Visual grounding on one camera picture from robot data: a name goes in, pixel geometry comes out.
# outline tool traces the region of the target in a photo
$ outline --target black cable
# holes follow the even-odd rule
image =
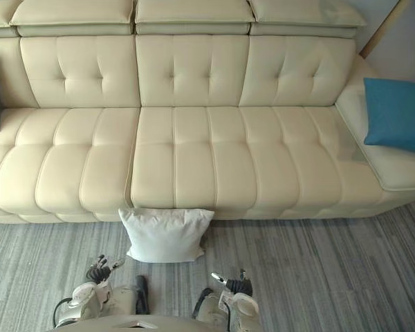
[[[229,308],[228,304],[225,302],[225,300],[223,300],[223,303],[226,306],[226,308],[228,309],[228,329],[226,331],[230,332],[230,308]]]
[[[54,326],[54,329],[57,326],[57,323],[55,322],[55,314],[57,313],[58,307],[61,306],[64,302],[70,302],[70,301],[72,301],[72,297],[67,297],[66,299],[63,299],[62,301],[58,302],[57,305],[55,306],[54,314],[53,314],[53,326]]]

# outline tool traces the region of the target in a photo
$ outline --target wall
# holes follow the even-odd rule
[[[376,29],[385,20],[398,0],[345,0],[357,8],[365,18],[367,26],[358,29],[356,37],[357,52],[360,52]]]
[[[367,61],[381,77],[415,81],[415,0],[411,0]]]

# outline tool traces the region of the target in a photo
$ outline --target teal pillow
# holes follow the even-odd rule
[[[415,152],[415,83],[365,78],[369,130],[366,145]]]

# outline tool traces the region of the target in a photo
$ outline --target leather upholstery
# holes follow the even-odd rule
[[[364,144],[368,130],[364,77],[377,75],[358,57],[353,75],[336,102],[337,108],[369,160],[382,188],[391,191],[415,190],[415,153]]]
[[[137,35],[247,35],[249,23],[137,23]]]
[[[140,106],[133,36],[0,39],[0,59],[3,107]]]
[[[36,36],[86,35],[89,24],[98,25],[101,35],[114,33],[117,26],[117,34],[130,35],[132,14],[132,0],[24,0],[15,10],[11,24],[25,36],[32,32]]]
[[[142,106],[237,106],[248,36],[136,36]]]
[[[133,36],[23,38],[21,54],[40,107],[140,106]]]
[[[358,11],[341,0],[250,0],[257,22],[300,26],[365,26]]]
[[[251,23],[249,35],[264,36],[316,36],[354,38],[357,28],[328,26],[296,26],[288,24]]]
[[[21,58],[20,38],[0,38],[0,106],[39,106]]]
[[[415,178],[382,180],[412,159],[378,171],[383,155],[349,131],[365,125],[364,65],[344,88],[353,54],[326,37],[0,39],[0,223],[117,221],[133,204],[369,216],[413,201]]]
[[[130,35],[133,24],[64,24],[59,26],[18,26],[22,37],[43,36],[98,36],[98,35]]]
[[[6,109],[0,222],[119,220],[139,109]]]
[[[335,107],[143,107],[131,197],[258,219],[365,216],[400,196],[381,189]]]
[[[247,34],[254,21],[246,0],[138,0],[141,34]]]
[[[351,39],[250,36],[240,106],[332,105],[354,54]]]
[[[0,0],[0,38],[17,36],[17,31],[9,21],[21,0]]]

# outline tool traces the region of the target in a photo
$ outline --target backrest cushion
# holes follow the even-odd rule
[[[0,107],[38,107],[21,59],[20,38],[0,38]]]
[[[139,107],[133,36],[32,37],[21,54],[40,107]]]
[[[138,35],[136,41],[142,106],[238,105],[248,36]]]
[[[139,107],[133,36],[0,39],[0,106]]]
[[[355,56],[352,39],[250,36],[240,106],[329,106]]]

